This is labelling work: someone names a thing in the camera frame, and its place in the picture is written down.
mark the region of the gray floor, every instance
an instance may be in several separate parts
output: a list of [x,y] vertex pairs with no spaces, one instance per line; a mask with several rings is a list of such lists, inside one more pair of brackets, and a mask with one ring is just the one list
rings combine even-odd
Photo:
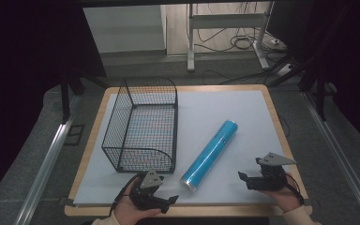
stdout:
[[[112,85],[119,84],[120,78],[128,76],[165,76],[176,85],[220,84],[246,75],[261,72],[253,53],[218,54],[196,57],[196,70],[187,73],[184,56],[166,57],[162,55],[104,55],[103,61]],[[276,78],[256,77],[236,80],[227,84],[264,83]],[[360,204],[344,178],[327,142],[313,120],[308,105],[297,89],[299,78],[295,77],[279,87],[271,88],[270,95],[281,118],[282,126],[294,158],[298,162],[303,177],[309,203],[313,206],[312,217],[322,224],[359,224]],[[93,217],[67,217],[63,200],[68,197],[83,150],[95,120],[103,88],[87,80],[85,94],[75,116],[73,125],[84,126],[79,144],[68,137],[61,149],[49,182],[33,215],[31,224],[81,224]],[[327,123],[336,135],[347,158],[360,177],[360,134],[338,111],[330,97],[326,98],[325,114]],[[44,98],[44,108],[21,153],[0,184],[0,224],[13,224],[23,201],[31,187],[38,168],[42,163],[62,116],[60,89],[55,87]],[[146,220],[156,224],[174,224],[183,220]],[[218,224],[207,219],[200,224]],[[242,219],[220,221],[225,224],[245,224]],[[285,224],[281,217],[270,218],[271,224]]]

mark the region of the metal wire basket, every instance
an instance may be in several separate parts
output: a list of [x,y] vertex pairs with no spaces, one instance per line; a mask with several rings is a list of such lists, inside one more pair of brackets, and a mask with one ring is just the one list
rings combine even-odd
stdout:
[[177,114],[177,90],[170,80],[123,80],[101,146],[114,168],[173,173]]

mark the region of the table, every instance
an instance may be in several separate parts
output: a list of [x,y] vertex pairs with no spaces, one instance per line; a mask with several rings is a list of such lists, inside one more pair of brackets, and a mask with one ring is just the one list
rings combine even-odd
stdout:
[[[177,91],[181,92],[222,92],[222,91],[247,91],[258,90],[261,91],[267,105],[267,109],[273,121],[273,125],[278,135],[278,139],[285,157],[293,158],[291,149],[287,143],[284,132],[281,128],[274,104],[270,98],[268,90],[263,85],[228,85],[228,86],[178,86]],[[77,194],[80,183],[83,180],[87,165],[92,155],[92,150],[95,146],[98,130],[101,126],[101,121],[105,113],[107,102],[111,94],[116,94],[118,88],[107,89],[99,107],[95,124],[93,125],[88,143],[86,145],[80,168],[75,177],[72,189],[69,193],[69,198],[73,200]],[[302,195],[307,199],[305,187],[301,180],[300,174],[297,171],[296,165],[289,166],[289,170],[300,186]],[[68,216],[107,216],[110,207],[101,207],[96,205],[85,207],[66,206],[65,213]],[[173,205],[169,212],[158,217],[271,217],[280,216],[282,211],[273,204],[265,203],[249,203],[249,204],[234,204],[234,205]]]

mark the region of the blue cylinder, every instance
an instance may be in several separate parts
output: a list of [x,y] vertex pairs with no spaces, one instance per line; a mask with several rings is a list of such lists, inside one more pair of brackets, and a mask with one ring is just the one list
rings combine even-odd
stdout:
[[237,129],[238,126],[234,121],[227,120],[224,122],[217,134],[205,146],[180,181],[193,191],[196,191]]

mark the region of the white board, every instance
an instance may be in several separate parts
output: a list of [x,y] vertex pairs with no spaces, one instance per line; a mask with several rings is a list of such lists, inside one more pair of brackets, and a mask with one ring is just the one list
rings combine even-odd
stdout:
[[[110,96],[75,204],[111,204],[135,174],[116,172],[101,149],[115,99],[116,95]],[[179,195],[176,204],[271,203],[264,194],[248,190],[238,177],[238,172],[261,176],[255,158],[269,152],[284,155],[263,93],[180,92],[178,102],[176,169],[173,174],[164,174],[155,196],[167,199]],[[198,190],[191,192],[179,180],[226,120],[237,123],[238,130]]]

